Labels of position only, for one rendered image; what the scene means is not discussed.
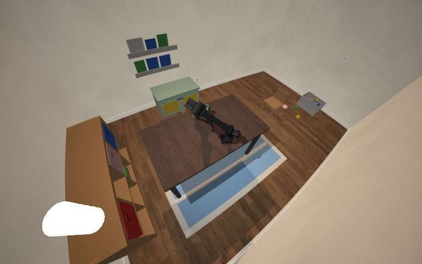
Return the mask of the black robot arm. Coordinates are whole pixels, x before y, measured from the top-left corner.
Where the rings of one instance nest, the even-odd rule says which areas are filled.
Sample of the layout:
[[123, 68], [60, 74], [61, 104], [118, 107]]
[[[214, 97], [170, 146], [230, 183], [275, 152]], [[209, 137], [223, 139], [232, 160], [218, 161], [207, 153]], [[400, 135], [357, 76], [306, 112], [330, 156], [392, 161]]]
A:
[[233, 125], [231, 124], [228, 125], [227, 123], [222, 122], [221, 120], [219, 120], [218, 118], [210, 114], [206, 109], [207, 106], [201, 101], [196, 102], [193, 99], [189, 98], [186, 104], [184, 105], [184, 107], [192, 111], [191, 114], [197, 117], [198, 119], [200, 119], [200, 117], [205, 117], [211, 122], [213, 122], [214, 124], [221, 127], [222, 130], [224, 130], [227, 134], [231, 134], [230, 138], [233, 138], [233, 137], [239, 138], [239, 136], [241, 135], [240, 130], [236, 131]]

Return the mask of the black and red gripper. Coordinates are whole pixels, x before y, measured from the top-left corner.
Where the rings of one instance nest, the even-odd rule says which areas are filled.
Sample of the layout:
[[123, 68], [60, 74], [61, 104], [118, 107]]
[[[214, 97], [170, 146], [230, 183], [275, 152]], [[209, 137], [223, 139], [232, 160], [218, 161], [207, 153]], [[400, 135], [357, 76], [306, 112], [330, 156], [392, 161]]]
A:
[[233, 140], [233, 138], [230, 138], [230, 135], [231, 135], [231, 134], [227, 134], [227, 133], [225, 133], [225, 138], [226, 138], [226, 141]]

